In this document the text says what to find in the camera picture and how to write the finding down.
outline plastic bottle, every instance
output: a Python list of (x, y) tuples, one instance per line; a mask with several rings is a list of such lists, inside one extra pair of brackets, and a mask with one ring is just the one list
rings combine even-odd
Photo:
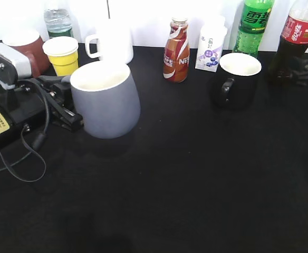
[(71, 19), (62, 0), (47, 0), (45, 2), (44, 20), (50, 38), (73, 37)]
[(187, 18), (173, 17), (170, 35), (163, 57), (164, 78), (180, 83), (187, 78), (189, 66), (189, 44), (187, 37)]
[(211, 21), (206, 21), (200, 31), (195, 68), (216, 72), (228, 29), (224, 26), (223, 16), (218, 15), (211, 18)]
[(308, 0), (297, 0), (284, 25), (277, 53), (273, 58), (268, 79), (286, 83), (291, 78), (289, 62), (292, 57), (302, 57), (308, 48)]
[(233, 52), (257, 57), (274, 0), (245, 0)]

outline black mug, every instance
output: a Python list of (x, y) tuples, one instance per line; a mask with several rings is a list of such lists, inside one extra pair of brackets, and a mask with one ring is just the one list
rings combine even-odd
[(226, 109), (247, 108), (254, 99), (261, 70), (261, 63), (250, 55), (230, 53), (222, 56), (210, 84), (211, 100)]

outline mug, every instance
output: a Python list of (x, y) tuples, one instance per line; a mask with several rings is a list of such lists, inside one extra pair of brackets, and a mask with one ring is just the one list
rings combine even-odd
[(219, 107), (239, 110), (254, 99), (262, 65), (243, 53), (230, 53), (219, 60), (219, 68), (211, 82), (210, 97)]
[(113, 139), (137, 124), (140, 100), (126, 64), (92, 62), (74, 71), (70, 82), (75, 109), (83, 116), (88, 134)]
[[(133, 42), (129, 27), (122, 21), (108, 19), (96, 27), (97, 33), (86, 37), (85, 48), (90, 58), (128, 64), (133, 59)], [(97, 52), (91, 53), (91, 40), (98, 40)]]
[(29, 59), (33, 77), (42, 75), (49, 68), (49, 59), (42, 49), (44, 42), (36, 30), (15, 30), (6, 34), (2, 41)]

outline cola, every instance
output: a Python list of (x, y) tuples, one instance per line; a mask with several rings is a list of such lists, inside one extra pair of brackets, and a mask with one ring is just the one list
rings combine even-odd
[(308, 48), (308, 44), (294, 44), (282, 36), (277, 53), (273, 58), (269, 70), (268, 79), (271, 82), (286, 83), (290, 81), (292, 76), (289, 66), (293, 57), (302, 57)]
[(170, 35), (163, 56), (163, 76), (180, 83), (187, 78), (189, 66), (189, 43), (187, 18), (173, 17)]
[(293, 57), (302, 57), (308, 48), (308, 0), (297, 0), (284, 25), (277, 53), (268, 69), (268, 80), (288, 84)]

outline sprite bottle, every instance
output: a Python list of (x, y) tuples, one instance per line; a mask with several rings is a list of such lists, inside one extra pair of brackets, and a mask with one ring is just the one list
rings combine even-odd
[(245, 0), (233, 52), (257, 57), (275, 0)]

